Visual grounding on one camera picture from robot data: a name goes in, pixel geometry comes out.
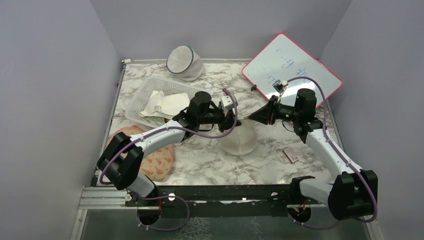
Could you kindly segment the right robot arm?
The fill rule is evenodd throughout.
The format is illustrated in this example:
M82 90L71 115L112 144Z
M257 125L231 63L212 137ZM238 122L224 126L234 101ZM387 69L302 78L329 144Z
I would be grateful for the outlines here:
M302 88L297 91L294 106L279 103L273 95L268 103L252 113L249 120L273 125L282 120L293 123L293 130L310 147L331 173L334 183L321 182L312 176L296 177L290 183L289 199L300 204L307 198L326 205L336 220L375 217L378 177L354 163L334 143L324 123L316 116L316 94Z

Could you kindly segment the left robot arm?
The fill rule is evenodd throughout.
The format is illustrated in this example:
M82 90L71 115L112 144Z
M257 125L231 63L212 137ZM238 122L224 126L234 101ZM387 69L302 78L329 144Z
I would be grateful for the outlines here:
M155 203L157 186L147 174L139 173L142 160L163 147L192 136L212 139L213 136L200 129L201 125L217 125L225 136L231 133L240 124L238 102L227 89L224 88L223 92L225 95L218 105L212 102L208 92L198 91L188 107L166 124L139 134L117 133L97 161L97 168L101 171L100 183L134 192L144 205Z

